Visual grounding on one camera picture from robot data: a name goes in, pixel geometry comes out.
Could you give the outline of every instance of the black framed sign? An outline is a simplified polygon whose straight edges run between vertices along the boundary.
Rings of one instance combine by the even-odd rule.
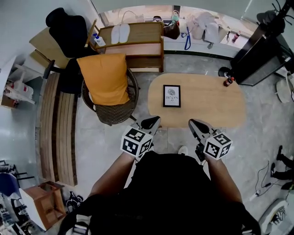
[[[181,107],[181,87],[178,85],[164,85],[164,107]]]

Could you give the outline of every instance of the orange cushion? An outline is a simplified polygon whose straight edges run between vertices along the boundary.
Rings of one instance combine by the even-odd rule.
[[[110,106],[130,100],[125,54],[87,56],[77,61],[94,104]]]

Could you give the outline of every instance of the blue strap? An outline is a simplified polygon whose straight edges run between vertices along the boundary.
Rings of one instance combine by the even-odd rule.
[[[189,32],[188,26],[187,26],[187,32],[188,32],[187,34],[181,33],[182,38],[187,37],[186,44],[185,44],[185,50],[188,50],[191,47],[191,38],[190,38],[190,32]]]

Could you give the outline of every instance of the black frame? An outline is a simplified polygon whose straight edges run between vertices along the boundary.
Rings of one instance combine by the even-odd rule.
[[[171,86],[171,87],[178,87],[179,88],[179,105],[165,105],[165,87]],[[180,108],[181,107],[181,86],[180,85],[164,85],[164,93],[163,93],[163,106],[164,107],[170,107],[170,108]]]

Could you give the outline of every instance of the white cube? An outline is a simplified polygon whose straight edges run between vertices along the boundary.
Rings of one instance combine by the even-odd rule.
[[[152,135],[128,126],[121,139],[120,149],[134,157],[139,157],[150,149],[152,139]]]
[[[233,141],[230,140],[226,133],[221,132],[220,134],[206,140],[204,153],[209,157],[219,160],[228,154],[230,147],[232,146],[232,142]]]

